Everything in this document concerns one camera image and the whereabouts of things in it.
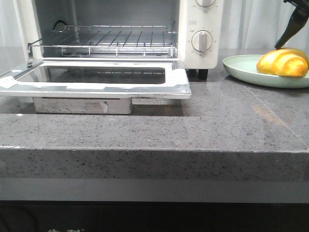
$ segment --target oven door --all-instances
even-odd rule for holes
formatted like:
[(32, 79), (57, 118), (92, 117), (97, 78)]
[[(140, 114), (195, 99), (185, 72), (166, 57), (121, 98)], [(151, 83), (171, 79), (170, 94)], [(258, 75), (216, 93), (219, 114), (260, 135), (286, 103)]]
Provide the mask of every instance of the oven door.
[(129, 99), (188, 99), (189, 82), (179, 61), (34, 60), (0, 76), (0, 95)]

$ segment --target plate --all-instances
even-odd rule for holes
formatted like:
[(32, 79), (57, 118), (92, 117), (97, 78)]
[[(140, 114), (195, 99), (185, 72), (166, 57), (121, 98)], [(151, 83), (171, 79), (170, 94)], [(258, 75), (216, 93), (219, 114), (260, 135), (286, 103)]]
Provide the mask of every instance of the plate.
[(276, 88), (309, 87), (309, 73), (305, 77), (284, 77), (262, 74), (256, 71), (256, 64), (262, 55), (242, 55), (223, 60), (225, 70), (233, 77), (251, 84)]

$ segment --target countertop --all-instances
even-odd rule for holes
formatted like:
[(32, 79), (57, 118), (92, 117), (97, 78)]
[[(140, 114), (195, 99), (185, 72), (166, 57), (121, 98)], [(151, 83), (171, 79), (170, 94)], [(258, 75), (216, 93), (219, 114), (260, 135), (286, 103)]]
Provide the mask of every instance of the countertop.
[(0, 177), (6, 185), (65, 178), (307, 188), (309, 88), (251, 85), (222, 66), (227, 56), (263, 52), (221, 51), (208, 81), (190, 83), (191, 99), (134, 100), (129, 116), (36, 114), (31, 99), (0, 97)]

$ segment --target croissant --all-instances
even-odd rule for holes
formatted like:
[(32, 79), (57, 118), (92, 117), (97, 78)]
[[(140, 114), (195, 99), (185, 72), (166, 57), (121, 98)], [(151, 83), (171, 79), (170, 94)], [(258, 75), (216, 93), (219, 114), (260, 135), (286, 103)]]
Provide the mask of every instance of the croissant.
[(263, 74), (304, 77), (309, 70), (309, 59), (296, 48), (281, 48), (263, 55), (256, 69)]

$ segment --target control dial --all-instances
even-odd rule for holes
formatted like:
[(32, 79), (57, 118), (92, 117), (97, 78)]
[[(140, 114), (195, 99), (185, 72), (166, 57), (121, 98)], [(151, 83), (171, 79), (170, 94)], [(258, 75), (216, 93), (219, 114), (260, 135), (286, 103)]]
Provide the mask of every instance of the control dial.
[(208, 7), (213, 5), (213, 3), (216, 0), (195, 0), (197, 2), (198, 5), (202, 6), (202, 7)]
[(200, 30), (192, 38), (192, 46), (198, 52), (207, 52), (212, 45), (212, 36), (208, 31)]

